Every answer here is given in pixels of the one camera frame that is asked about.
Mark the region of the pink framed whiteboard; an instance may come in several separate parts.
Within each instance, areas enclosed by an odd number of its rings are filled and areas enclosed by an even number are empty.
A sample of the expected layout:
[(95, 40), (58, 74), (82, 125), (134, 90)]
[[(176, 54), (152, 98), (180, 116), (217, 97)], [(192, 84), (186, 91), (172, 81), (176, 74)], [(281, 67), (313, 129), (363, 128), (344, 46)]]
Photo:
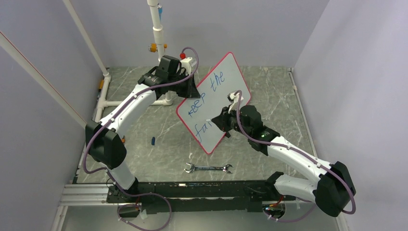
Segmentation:
[(185, 99), (176, 108), (176, 114), (206, 154), (211, 154), (225, 133), (212, 122), (230, 102), (227, 96), (241, 90), (243, 106), (248, 104), (251, 93), (232, 52), (228, 52), (197, 84), (198, 99)]

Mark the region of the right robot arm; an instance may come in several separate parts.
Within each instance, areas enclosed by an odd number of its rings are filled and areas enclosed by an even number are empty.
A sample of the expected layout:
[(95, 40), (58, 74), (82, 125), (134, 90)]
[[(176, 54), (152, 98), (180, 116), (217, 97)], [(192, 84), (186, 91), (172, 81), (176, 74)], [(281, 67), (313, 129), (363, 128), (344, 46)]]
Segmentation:
[(348, 168), (342, 162), (330, 163), (306, 153), (282, 135), (264, 125), (261, 114), (253, 105), (239, 111), (224, 107), (220, 115), (211, 119), (226, 135), (234, 130), (247, 139), (251, 147), (274, 157), (301, 173), (304, 178), (275, 172), (266, 180), (265, 193), (271, 200), (289, 195), (313, 202), (331, 217), (356, 212), (356, 189)]

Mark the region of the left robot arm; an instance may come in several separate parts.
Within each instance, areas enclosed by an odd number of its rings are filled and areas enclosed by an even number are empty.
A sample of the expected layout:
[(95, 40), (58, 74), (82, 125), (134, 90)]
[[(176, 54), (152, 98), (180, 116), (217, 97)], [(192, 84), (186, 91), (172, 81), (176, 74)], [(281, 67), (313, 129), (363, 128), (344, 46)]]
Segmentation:
[(134, 201), (139, 193), (138, 180), (125, 163), (127, 150), (122, 142), (131, 124), (169, 91), (182, 98), (200, 96), (194, 82), (198, 62), (184, 54), (181, 57), (180, 60), (164, 55), (158, 66), (141, 76), (117, 108), (99, 121), (86, 125), (86, 154), (102, 164), (102, 169), (121, 187), (119, 196), (126, 202)]

